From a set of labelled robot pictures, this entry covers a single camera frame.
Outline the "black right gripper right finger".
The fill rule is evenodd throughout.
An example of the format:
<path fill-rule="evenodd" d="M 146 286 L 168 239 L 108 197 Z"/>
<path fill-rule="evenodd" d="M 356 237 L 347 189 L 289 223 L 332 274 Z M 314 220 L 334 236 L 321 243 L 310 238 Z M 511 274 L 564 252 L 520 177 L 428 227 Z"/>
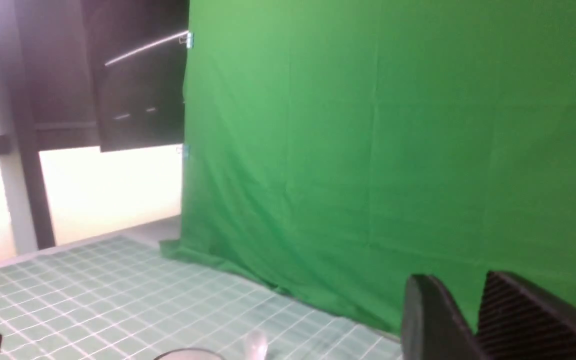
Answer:
<path fill-rule="evenodd" d="M 576 360 L 576 306 L 513 272 L 489 271 L 475 339 L 492 360 Z"/>

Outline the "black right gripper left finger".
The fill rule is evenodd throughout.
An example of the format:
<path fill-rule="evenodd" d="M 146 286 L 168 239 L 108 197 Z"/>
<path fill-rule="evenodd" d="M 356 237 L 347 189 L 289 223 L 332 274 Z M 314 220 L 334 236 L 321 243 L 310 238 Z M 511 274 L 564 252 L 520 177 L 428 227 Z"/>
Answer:
<path fill-rule="evenodd" d="M 448 288 L 432 275 L 406 281 L 401 321 L 404 360 L 482 360 L 483 350 Z"/>

